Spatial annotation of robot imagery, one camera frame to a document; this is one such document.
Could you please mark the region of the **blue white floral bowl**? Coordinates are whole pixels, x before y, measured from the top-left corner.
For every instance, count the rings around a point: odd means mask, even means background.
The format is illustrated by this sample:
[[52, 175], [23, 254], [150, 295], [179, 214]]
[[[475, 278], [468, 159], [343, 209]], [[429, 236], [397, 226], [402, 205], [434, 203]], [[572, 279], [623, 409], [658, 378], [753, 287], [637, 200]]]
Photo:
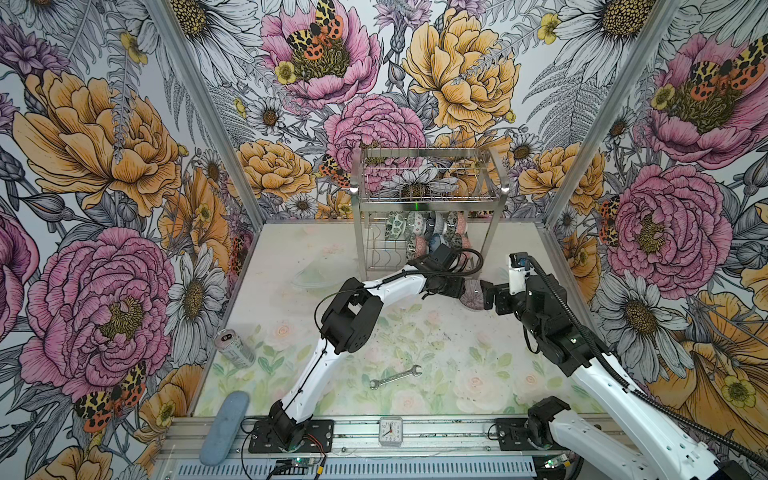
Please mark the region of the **blue white floral bowl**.
[[450, 240], [442, 234], [433, 234], [427, 242], [428, 252], [432, 253], [436, 251], [440, 246], [443, 246], [443, 245], [450, 247], [451, 246]]

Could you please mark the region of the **dark blue petal bowl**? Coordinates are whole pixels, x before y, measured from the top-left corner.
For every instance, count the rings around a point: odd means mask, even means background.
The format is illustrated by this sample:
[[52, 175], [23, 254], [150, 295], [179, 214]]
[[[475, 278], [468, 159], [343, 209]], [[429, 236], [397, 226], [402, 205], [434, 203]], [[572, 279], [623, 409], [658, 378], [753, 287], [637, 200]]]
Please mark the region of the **dark blue petal bowl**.
[[433, 235], [444, 235], [446, 230], [445, 215], [442, 212], [429, 212], [426, 220], [425, 236], [431, 238]]

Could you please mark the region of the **pink rimmed patterned bowl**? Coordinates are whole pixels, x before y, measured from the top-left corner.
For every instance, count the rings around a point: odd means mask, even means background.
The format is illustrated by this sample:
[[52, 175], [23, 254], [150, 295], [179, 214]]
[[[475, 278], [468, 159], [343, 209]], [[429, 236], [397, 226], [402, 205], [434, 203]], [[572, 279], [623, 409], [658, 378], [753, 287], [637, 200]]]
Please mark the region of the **pink rimmed patterned bowl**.
[[455, 212], [452, 212], [451, 215], [452, 215], [452, 219], [455, 220], [455, 222], [454, 222], [454, 227], [455, 227], [454, 233], [457, 236], [465, 235], [466, 231], [467, 231], [467, 220], [466, 220], [466, 216], [464, 215], [464, 213], [463, 212], [455, 211]]

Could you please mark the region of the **green geometric pattern bowl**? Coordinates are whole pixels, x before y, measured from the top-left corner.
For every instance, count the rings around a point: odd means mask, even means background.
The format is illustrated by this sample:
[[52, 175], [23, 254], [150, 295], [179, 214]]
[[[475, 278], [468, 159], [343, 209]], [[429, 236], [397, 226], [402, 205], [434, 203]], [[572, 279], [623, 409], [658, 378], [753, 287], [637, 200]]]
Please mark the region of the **green geometric pattern bowl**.
[[408, 236], [423, 236], [426, 231], [427, 218], [423, 212], [411, 211], [406, 217], [406, 230]]

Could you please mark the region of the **green leaf pattern bowl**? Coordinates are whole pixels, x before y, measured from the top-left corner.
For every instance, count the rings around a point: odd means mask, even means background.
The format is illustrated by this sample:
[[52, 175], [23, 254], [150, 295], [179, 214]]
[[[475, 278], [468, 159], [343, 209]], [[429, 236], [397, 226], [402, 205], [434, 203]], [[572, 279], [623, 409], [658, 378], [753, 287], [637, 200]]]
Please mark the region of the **green leaf pattern bowl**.
[[404, 212], [392, 211], [388, 214], [385, 223], [386, 241], [398, 241], [405, 234], [407, 226], [407, 215]]

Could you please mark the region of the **black floral pattern bowl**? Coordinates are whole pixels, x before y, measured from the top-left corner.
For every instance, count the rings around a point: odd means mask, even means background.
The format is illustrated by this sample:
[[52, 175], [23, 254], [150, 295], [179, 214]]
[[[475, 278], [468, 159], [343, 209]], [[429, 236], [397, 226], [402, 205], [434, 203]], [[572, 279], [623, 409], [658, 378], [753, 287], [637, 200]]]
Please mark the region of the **black floral pattern bowl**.
[[407, 240], [406, 253], [408, 260], [424, 257], [428, 254], [428, 243], [423, 236], [412, 235]]

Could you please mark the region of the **purple pink bowl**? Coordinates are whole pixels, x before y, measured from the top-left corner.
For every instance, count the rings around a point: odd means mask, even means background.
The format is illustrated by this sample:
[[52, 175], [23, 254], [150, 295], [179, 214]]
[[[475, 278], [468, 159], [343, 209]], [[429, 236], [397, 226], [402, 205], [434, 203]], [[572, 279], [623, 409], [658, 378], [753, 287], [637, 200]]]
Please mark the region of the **purple pink bowl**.
[[470, 310], [483, 311], [485, 309], [483, 282], [478, 279], [465, 280], [460, 302]]

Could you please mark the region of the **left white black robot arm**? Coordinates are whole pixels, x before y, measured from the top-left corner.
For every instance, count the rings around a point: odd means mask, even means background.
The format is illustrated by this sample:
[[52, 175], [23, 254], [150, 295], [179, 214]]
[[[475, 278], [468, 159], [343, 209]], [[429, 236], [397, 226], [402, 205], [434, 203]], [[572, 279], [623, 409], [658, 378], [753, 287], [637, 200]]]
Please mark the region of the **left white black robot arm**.
[[436, 270], [434, 263], [427, 261], [377, 280], [346, 280], [330, 296], [326, 310], [314, 312], [320, 338], [296, 384], [271, 406], [268, 419], [272, 428], [290, 436], [304, 427], [342, 360], [371, 339], [385, 307], [411, 297], [458, 298], [464, 293], [464, 279], [473, 274]]

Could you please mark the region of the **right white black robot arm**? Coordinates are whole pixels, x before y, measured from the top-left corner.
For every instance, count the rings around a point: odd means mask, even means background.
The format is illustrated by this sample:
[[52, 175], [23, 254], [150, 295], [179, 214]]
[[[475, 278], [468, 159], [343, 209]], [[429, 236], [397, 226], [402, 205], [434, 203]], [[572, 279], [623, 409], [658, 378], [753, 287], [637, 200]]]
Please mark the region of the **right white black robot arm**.
[[634, 445], [627, 448], [550, 396], [529, 408], [524, 426], [498, 424], [501, 446], [562, 447], [612, 479], [748, 478], [741, 464], [719, 459], [706, 443], [687, 434], [681, 427], [685, 418], [644, 394], [575, 317], [553, 276], [532, 276], [514, 287], [481, 282], [480, 288], [484, 308], [514, 315], [533, 336], [538, 353], [596, 400]]

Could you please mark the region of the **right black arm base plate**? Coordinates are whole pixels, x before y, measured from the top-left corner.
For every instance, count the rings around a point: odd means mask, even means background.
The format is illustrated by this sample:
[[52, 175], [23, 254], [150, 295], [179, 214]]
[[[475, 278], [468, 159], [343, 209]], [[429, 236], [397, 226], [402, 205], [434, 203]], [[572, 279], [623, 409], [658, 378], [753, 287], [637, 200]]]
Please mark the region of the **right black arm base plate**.
[[501, 451], [536, 450], [533, 430], [527, 418], [502, 417], [494, 421], [492, 431]]

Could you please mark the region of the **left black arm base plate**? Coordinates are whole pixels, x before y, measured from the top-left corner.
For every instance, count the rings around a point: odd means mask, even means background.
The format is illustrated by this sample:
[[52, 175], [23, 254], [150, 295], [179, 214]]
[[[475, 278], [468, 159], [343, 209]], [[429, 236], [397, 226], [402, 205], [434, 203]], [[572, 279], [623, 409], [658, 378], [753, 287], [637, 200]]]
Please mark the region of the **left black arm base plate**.
[[298, 425], [275, 426], [267, 418], [257, 418], [247, 443], [251, 454], [329, 453], [332, 450], [335, 422], [310, 419]]

